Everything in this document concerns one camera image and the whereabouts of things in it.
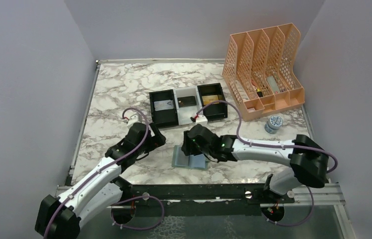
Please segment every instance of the blue and white round container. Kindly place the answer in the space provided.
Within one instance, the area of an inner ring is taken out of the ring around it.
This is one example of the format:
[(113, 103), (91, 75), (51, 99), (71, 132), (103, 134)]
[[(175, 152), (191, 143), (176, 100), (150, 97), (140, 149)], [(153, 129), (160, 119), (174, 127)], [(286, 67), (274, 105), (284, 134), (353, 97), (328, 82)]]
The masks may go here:
[(265, 130), (268, 133), (276, 133), (282, 126), (282, 118), (280, 116), (271, 116), (265, 124)]

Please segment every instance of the peach plastic organizer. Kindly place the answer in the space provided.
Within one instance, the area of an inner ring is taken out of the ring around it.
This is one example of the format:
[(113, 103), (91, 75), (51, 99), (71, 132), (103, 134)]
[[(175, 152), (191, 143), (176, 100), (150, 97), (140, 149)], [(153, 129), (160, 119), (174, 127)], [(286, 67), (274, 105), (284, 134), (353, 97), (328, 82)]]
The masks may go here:
[[(304, 88), (293, 73), (299, 42), (300, 32), (293, 23), (230, 36), (223, 77), (243, 120), (304, 104)], [(280, 90), (276, 94), (266, 81), (270, 76)]]

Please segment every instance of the wall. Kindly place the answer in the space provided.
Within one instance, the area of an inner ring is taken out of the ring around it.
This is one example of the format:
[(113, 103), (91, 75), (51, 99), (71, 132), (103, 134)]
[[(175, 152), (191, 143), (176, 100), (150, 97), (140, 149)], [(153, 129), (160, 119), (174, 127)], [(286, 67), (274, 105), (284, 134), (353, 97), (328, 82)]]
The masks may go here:
[(293, 22), (324, 0), (65, 0), (94, 57), (225, 58), (232, 33)]
[(67, 175), (95, 67), (62, 0), (0, 0), (0, 238), (41, 238), (39, 203)]
[(372, 239), (372, 1), (326, 0), (295, 71), (315, 139), (340, 161), (332, 177), (357, 237)]

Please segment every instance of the white marble surface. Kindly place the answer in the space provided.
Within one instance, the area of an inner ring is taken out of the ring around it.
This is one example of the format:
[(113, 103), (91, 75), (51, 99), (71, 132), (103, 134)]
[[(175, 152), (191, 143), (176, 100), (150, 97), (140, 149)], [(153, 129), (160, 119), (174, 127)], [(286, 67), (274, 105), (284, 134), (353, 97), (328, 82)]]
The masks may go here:
[[(153, 64), (103, 64), (87, 117), (72, 183), (77, 183), (104, 156), (106, 150), (119, 142), (128, 128), (121, 121), (123, 110), (135, 106), (150, 118), (149, 92), (178, 87), (221, 83), (227, 101), (234, 102), (221, 73), (220, 63), (153, 63)], [(263, 140), (286, 140), (296, 134), (308, 135), (302, 110), (279, 114), (284, 125), (277, 134), (264, 130), (267, 117), (242, 124), (241, 136)], [(217, 135), (235, 134), (238, 116), (228, 108), (228, 118), (209, 122), (208, 128)], [(278, 173), (285, 166), (259, 161), (209, 163), (207, 171), (173, 168), (172, 152), (181, 145), (183, 131), (193, 125), (162, 129), (167, 138), (164, 146), (129, 167), (122, 177), (133, 184), (178, 183), (258, 183), (270, 173)]]

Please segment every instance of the desk organizer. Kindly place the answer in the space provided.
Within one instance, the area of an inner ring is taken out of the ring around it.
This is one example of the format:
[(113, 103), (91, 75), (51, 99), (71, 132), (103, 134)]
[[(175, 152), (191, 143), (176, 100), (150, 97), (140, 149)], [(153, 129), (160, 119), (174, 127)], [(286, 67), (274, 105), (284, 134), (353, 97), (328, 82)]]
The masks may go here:
[(243, 120), (300, 107), (293, 73), (300, 32), (293, 23), (230, 35), (223, 77)]
[[(213, 100), (225, 101), (220, 83), (182, 87), (173, 90), (150, 92), (150, 113), (158, 128), (193, 123), (190, 117), (196, 115)], [(213, 104), (202, 113), (208, 121), (227, 118), (226, 104)]]

